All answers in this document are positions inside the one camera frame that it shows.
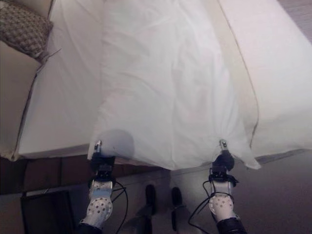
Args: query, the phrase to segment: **wire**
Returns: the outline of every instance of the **wire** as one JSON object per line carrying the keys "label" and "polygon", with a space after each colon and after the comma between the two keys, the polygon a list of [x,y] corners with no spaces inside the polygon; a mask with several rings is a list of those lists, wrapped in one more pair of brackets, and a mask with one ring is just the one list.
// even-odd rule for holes
{"label": "wire", "polygon": [[[206,187],[205,187],[205,184],[208,183],[208,182],[210,182],[210,183],[212,184],[213,188],[214,188],[214,191],[211,193],[211,195],[209,195],[209,193],[208,193],[208,191],[207,191],[207,189],[206,189]],[[193,211],[193,213],[192,213],[191,216],[189,217],[188,224],[191,225],[191,226],[193,226],[193,227],[195,227],[195,228],[197,228],[197,229],[199,229],[199,230],[201,230],[201,231],[202,231],[203,233],[205,233],[205,234],[211,234],[211,233],[205,231],[204,229],[202,229],[201,227],[199,227],[199,226],[197,226],[197,225],[191,223],[191,220],[192,220],[192,218],[194,217],[195,213],[197,212],[197,210],[198,210],[204,203],[206,203],[206,204],[203,205],[203,206],[201,207],[201,209],[197,212],[197,215],[198,215],[198,214],[207,206],[207,204],[208,204],[209,201],[210,201],[210,198],[212,198],[212,197],[215,196],[216,194],[226,194],[226,195],[228,195],[228,196],[232,199],[233,203],[234,203],[234,198],[233,198],[233,196],[232,196],[231,194],[224,193],[224,192],[216,192],[216,190],[215,190],[215,183],[214,183],[213,180],[211,180],[211,181],[207,180],[207,181],[203,182],[202,186],[203,186],[203,188],[204,188],[204,190],[205,190],[205,192],[206,192],[206,194],[207,194],[208,197],[207,197],[205,200],[203,200],[203,201],[196,207],[196,209]],[[215,219],[215,217],[214,217],[214,214],[213,214],[212,212],[211,212],[211,214],[212,214],[212,217],[213,217],[214,221],[216,222],[216,219]]]}
{"label": "wire", "polygon": [[120,229],[121,229],[121,227],[122,227],[122,225],[123,225],[123,223],[124,223],[125,220],[126,220],[126,217],[127,217],[129,199],[128,199],[128,193],[127,193],[127,191],[126,191],[126,188],[125,188],[122,184],[120,184],[119,182],[117,182],[117,181],[116,181],[116,184],[118,184],[118,185],[123,189],[123,191],[122,191],[119,195],[117,195],[117,197],[119,197],[123,192],[125,192],[125,195],[126,195],[126,211],[125,211],[125,215],[124,215],[124,217],[123,217],[123,220],[122,220],[120,226],[118,227],[118,229],[117,229],[117,231],[116,231],[116,234],[118,234],[119,231],[120,231]]}
{"label": "wire", "polygon": [[205,184],[208,183],[208,182],[209,182],[209,180],[206,180],[205,182],[203,182],[203,188],[206,191],[207,197],[210,197],[210,195],[209,195],[209,193],[208,193],[208,191],[207,191],[207,189],[205,187]]}
{"label": "wire", "polygon": [[116,191],[119,191],[119,190],[123,190],[123,188],[114,189],[113,192],[116,192]]}
{"label": "wire", "polygon": [[121,189],[122,189],[122,191],[112,200],[112,202],[114,202],[120,195],[122,195],[125,192],[125,190],[123,188],[121,188]]}
{"label": "wire", "polygon": [[[209,180],[206,180],[205,182],[203,182],[202,186],[204,188],[204,190],[206,191],[206,194],[207,194],[207,197],[210,197],[206,187],[205,187],[205,184],[208,183]],[[206,204],[197,212],[197,215],[208,205],[209,201],[206,202]]]}
{"label": "wire", "polygon": [[203,200],[203,201],[196,207],[196,209],[193,211],[193,213],[191,214],[191,216],[189,217],[189,220],[188,220],[189,225],[191,225],[191,226],[193,226],[193,227],[195,227],[195,228],[201,230],[201,231],[202,231],[203,233],[205,233],[205,234],[211,234],[211,233],[209,233],[209,232],[205,231],[204,229],[202,229],[201,227],[199,227],[199,226],[197,226],[197,225],[191,223],[191,219],[192,219],[193,216],[195,215],[196,211],[202,206],[202,204],[204,204],[206,201],[209,201],[209,199],[210,199],[210,197],[208,197],[208,198],[206,198],[205,200]]}

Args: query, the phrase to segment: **floor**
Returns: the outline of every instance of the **floor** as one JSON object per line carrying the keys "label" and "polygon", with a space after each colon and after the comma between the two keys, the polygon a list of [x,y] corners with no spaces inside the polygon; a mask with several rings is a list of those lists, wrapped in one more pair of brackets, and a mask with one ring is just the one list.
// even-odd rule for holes
{"label": "floor", "polygon": [[312,0],[278,0],[312,43]]}
{"label": "floor", "polygon": [[[260,170],[248,170],[237,163],[231,172],[240,183],[234,188],[235,211],[242,218],[248,233],[253,234],[310,234],[312,233],[312,152],[301,152],[274,162]],[[158,171],[144,175],[122,177],[119,182],[127,187],[129,212],[134,217],[145,203],[144,189],[148,184],[156,187],[158,210],[153,216],[153,233],[171,234],[170,188],[178,186],[184,203],[190,211],[206,198],[202,182],[207,179],[209,166],[175,172]],[[86,185],[70,191],[78,223],[88,205]],[[120,196],[113,207],[104,232],[113,234],[125,212],[125,196]],[[215,224],[208,209],[196,218],[205,230],[216,234]]]}

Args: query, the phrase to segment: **patterned pillow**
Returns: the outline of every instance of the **patterned pillow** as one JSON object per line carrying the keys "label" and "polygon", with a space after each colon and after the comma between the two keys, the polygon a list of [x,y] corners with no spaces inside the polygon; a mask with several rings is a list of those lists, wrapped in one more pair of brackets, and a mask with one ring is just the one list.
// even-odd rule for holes
{"label": "patterned pillow", "polygon": [[0,1],[0,39],[9,46],[42,61],[53,24],[26,6]]}

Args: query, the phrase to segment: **pillow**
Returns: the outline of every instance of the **pillow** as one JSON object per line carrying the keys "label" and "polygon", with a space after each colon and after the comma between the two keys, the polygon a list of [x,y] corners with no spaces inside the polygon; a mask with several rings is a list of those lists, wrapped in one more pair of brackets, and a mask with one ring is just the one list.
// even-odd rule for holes
{"label": "pillow", "polygon": [[0,38],[9,46],[42,61],[52,23],[26,6],[0,1]]}

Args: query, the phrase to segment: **shoe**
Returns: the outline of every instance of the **shoe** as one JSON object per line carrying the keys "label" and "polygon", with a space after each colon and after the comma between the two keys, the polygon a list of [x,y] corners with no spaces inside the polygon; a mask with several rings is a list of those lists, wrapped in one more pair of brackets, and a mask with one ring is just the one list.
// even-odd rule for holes
{"label": "shoe", "polygon": [[152,207],[152,215],[156,213],[156,190],[152,184],[149,184],[145,188],[146,205]]}
{"label": "shoe", "polygon": [[181,191],[178,187],[174,187],[171,190],[171,197],[172,197],[172,204],[174,205],[174,207],[179,207],[182,205],[182,194]]}
{"label": "shoe", "polygon": [[172,229],[176,232],[176,208],[180,207],[182,205],[182,194],[178,187],[174,187],[171,190],[171,198],[172,198],[172,204],[175,207],[174,210],[171,212],[171,224]]}

